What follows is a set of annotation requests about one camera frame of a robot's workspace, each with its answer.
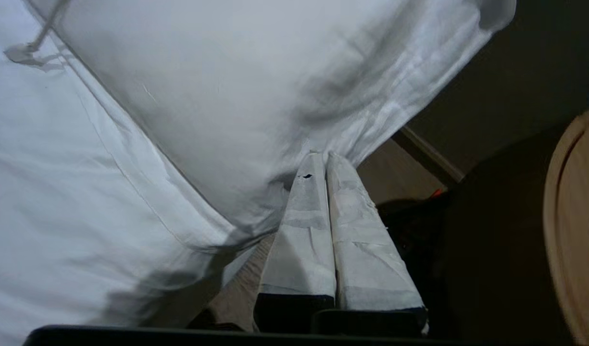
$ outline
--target black object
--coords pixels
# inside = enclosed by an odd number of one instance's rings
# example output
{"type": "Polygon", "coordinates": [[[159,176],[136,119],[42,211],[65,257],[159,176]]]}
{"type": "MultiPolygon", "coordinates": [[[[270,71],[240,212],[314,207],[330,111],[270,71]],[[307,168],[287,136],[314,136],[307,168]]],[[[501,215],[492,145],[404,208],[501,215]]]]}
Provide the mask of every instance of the black object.
{"type": "Polygon", "coordinates": [[[312,333],[368,337],[421,337],[415,311],[328,309],[313,316],[312,333]]]}
{"type": "Polygon", "coordinates": [[[205,329],[209,331],[242,332],[243,329],[235,323],[218,323],[210,309],[204,309],[185,327],[185,329],[205,329]]]}
{"type": "Polygon", "coordinates": [[[357,345],[448,345],[424,339],[390,339],[328,335],[257,334],[187,329],[105,328],[89,326],[45,326],[31,332],[24,346],[357,346],[357,345]]]}
{"type": "Polygon", "coordinates": [[[428,337],[459,339],[442,271],[444,217],[452,193],[417,201],[399,199],[380,204],[378,214],[428,309],[428,337]]]}
{"type": "Polygon", "coordinates": [[[259,293],[254,306],[254,322],[262,333],[311,332],[312,316],[333,309],[331,296],[259,293]]]}
{"type": "Polygon", "coordinates": [[[564,130],[560,125],[504,148],[453,191],[442,260],[461,340],[574,342],[557,301],[542,222],[547,170],[564,130]]]}

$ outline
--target dark wall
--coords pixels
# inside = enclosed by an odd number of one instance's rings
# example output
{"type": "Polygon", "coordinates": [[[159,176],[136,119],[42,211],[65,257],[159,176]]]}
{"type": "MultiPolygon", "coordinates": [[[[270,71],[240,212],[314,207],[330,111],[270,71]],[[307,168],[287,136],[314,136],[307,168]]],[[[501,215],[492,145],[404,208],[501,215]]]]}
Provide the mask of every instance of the dark wall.
{"type": "Polygon", "coordinates": [[[408,126],[455,167],[589,107],[589,1],[521,0],[498,32],[408,126]]]}

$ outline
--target white pillow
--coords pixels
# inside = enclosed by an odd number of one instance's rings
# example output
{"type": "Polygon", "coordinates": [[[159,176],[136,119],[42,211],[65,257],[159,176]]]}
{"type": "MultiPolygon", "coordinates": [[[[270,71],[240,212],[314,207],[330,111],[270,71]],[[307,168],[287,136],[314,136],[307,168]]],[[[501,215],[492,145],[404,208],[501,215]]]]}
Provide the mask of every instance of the white pillow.
{"type": "Polygon", "coordinates": [[[489,3],[73,0],[57,31],[241,245],[310,150],[357,165],[427,105],[510,21],[489,3]]]}

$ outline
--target floor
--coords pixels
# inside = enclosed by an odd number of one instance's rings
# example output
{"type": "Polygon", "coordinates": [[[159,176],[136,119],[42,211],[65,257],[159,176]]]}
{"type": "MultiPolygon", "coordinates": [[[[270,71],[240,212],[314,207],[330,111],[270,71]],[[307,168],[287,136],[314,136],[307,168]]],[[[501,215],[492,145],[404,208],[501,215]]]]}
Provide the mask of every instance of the floor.
{"type": "MultiPolygon", "coordinates": [[[[446,187],[393,140],[388,140],[359,167],[358,174],[377,204],[394,199],[426,199],[446,187]]],[[[252,313],[266,256],[273,237],[264,239],[248,263],[208,305],[215,322],[231,322],[253,331],[252,313]]]]}

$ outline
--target bed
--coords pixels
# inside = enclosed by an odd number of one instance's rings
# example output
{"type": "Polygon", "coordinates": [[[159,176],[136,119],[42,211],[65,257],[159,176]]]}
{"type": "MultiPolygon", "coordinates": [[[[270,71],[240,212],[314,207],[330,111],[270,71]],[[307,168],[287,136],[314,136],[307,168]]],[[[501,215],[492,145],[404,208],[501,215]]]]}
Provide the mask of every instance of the bed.
{"type": "Polygon", "coordinates": [[[514,2],[0,0],[0,345],[182,327],[274,232],[303,156],[354,165],[514,2]]]}

